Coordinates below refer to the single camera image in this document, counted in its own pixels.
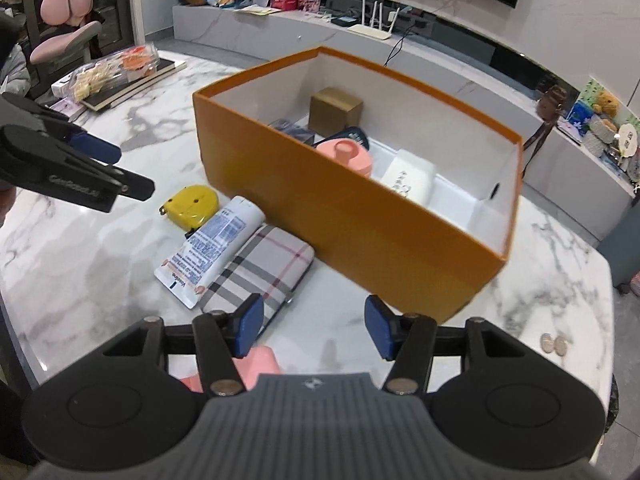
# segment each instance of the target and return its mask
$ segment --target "red box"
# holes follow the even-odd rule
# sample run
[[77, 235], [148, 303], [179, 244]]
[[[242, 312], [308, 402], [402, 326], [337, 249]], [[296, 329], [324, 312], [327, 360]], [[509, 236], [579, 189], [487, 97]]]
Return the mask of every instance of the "red box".
[[271, 0], [271, 7], [281, 10], [296, 10], [298, 0]]

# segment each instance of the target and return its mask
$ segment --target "gray floor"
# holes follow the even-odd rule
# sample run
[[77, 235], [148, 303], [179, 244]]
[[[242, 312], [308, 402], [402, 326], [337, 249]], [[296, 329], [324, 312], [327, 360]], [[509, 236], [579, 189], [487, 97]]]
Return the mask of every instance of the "gray floor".
[[[159, 40], [155, 44], [161, 49], [240, 68], [249, 68], [264, 62], [237, 52], [173, 38]], [[522, 195], [589, 245], [598, 244], [595, 236], [533, 188], [524, 184]], [[622, 480], [640, 466], [640, 298], [633, 294], [621, 297], [615, 290], [613, 295], [616, 319], [614, 373], [620, 390], [620, 414], [604, 438], [598, 467], [612, 480]]]
[[170, 52], [178, 52], [187, 54], [188, 56], [201, 57], [209, 59], [228, 66], [237, 66], [238, 68], [251, 68], [252, 66], [264, 63], [265, 59], [258, 57], [246, 56], [238, 54], [231, 50], [216, 48], [214, 46], [200, 45], [191, 43], [190, 41], [174, 40], [174, 38], [164, 38], [164, 40], [154, 41], [156, 48], [161, 50], [169, 50]]

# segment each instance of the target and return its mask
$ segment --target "metal screw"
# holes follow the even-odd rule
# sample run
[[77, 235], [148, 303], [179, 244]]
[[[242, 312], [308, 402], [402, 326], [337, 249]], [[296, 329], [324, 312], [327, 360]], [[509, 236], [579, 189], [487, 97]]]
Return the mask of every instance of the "metal screw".
[[211, 391], [220, 397], [228, 397], [239, 394], [242, 391], [242, 384], [233, 379], [220, 379], [211, 383]]
[[413, 379], [398, 377], [386, 384], [386, 389], [396, 395], [411, 395], [418, 391], [418, 383]]
[[545, 354], [551, 354], [554, 351], [554, 338], [551, 334], [545, 333], [540, 336], [540, 348]]

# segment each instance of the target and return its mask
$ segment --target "open cardboard box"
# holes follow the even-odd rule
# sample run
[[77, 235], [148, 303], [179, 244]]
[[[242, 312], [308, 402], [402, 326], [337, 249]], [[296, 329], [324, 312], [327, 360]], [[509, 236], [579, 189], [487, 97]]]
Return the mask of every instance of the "open cardboard box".
[[[327, 86], [364, 101], [360, 126], [377, 150], [373, 178], [268, 126], [303, 119], [311, 95]], [[252, 200], [268, 222], [401, 311], [444, 322], [509, 256], [520, 136], [455, 97], [320, 46], [217, 81], [193, 103], [211, 185]], [[400, 148], [438, 169], [427, 208], [375, 181]]]

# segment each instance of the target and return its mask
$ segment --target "white router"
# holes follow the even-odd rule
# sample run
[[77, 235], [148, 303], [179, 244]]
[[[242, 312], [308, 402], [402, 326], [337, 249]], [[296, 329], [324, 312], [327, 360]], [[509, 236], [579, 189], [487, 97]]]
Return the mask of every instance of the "white router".
[[376, 16], [376, 11], [378, 10], [378, 2], [375, 1], [373, 3], [373, 12], [371, 13], [371, 19], [369, 20], [369, 25], [365, 25], [364, 20], [364, 12], [365, 12], [365, 0], [362, 0], [362, 21], [357, 23], [356, 25], [351, 25], [347, 30], [351, 32], [356, 32], [357, 34], [361, 34], [363, 36], [369, 36], [370, 38], [375, 38], [376, 40], [388, 40], [391, 38], [391, 31], [396, 24], [396, 18], [398, 17], [398, 10], [394, 13], [393, 20], [391, 25], [389, 26], [389, 30], [382, 30], [382, 2], [380, 2], [380, 11], [378, 16], [378, 28], [374, 27], [374, 20]]

